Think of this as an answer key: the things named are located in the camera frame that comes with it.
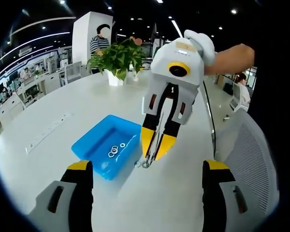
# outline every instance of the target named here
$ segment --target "power outlet strip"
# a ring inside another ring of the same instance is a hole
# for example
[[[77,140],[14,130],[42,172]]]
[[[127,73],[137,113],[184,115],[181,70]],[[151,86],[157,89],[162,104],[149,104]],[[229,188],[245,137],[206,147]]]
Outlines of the power outlet strip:
[[[35,137],[34,141],[32,141],[28,146],[26,146],[27,155],[43,140],[45,139],[51,132],[53,132],[58,126],[68,120],[70,117],[74,116],[73,113],[66,113],[60,119],[53,122],[49,125],[45,131],[40,133],[37,137]]]

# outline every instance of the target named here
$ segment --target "white flower pot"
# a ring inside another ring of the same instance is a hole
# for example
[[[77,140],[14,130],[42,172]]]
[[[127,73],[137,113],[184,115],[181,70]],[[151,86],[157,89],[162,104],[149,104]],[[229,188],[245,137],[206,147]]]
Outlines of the white flower pot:
[[[108,84],[110,86],[123,86],[126,83],[127,75],[126,75],[125,80],[123,81],[117,78],[116,76],[114,76],[113,73],[107,69],[104,70],[104,73],[107,75]]]
[[[133,80],[134,80],[134,81],[138,81],[138,80],[139,80],[139,73],[140,73],[140,72],[136,73],[135,70],[133,71]]]

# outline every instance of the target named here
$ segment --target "camera lens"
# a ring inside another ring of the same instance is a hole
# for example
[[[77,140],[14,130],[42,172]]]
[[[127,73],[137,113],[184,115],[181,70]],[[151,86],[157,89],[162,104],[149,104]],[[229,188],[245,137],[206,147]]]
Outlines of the camera lens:
[[[177,66],[177,65],[170,67],[170,73],[172,73],[174,76],[178,76],[178,77],[183,77],[183,76],[187,75],[186,69],[184,69],[181,66]]]

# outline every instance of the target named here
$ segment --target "green leaves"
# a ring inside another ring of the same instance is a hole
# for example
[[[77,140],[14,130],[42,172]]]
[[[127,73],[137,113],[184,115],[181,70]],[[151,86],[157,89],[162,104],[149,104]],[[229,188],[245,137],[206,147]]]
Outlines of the green leaves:
[[[119,57],[118,60],[119,60],[122,64],[125,64],[125,53],[122,53],[122,54],[121,54],[121,57]]]
[[[116,73],[116,76],[117,76],[120,80],[125,80],[125,78],[126,78],[126,73],[127,73],[127,70],[126,70],[126,69],[118,69],[118,70],[117,70],[117,73]]]
[[[123,42],[102,49],[102,56],[94,54],[88,61],[91,68],[98,67],[99,71],[103,69],[110,70],[113,75],[124,80],[129,65],[132,64],[136,72],[139,72],[142,66],[142,58],[146,55],[142,52],[142,48],[137,46],[132,39],[126,39]]]

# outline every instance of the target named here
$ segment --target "hand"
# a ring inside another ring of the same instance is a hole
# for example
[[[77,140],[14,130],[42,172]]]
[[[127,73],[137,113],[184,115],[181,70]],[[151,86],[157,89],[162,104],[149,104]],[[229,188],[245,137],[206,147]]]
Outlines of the hand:
[[[98,54],[99,56],[103,56],[103,52],[102,52],[102,51],[97,51],[97,54]]]

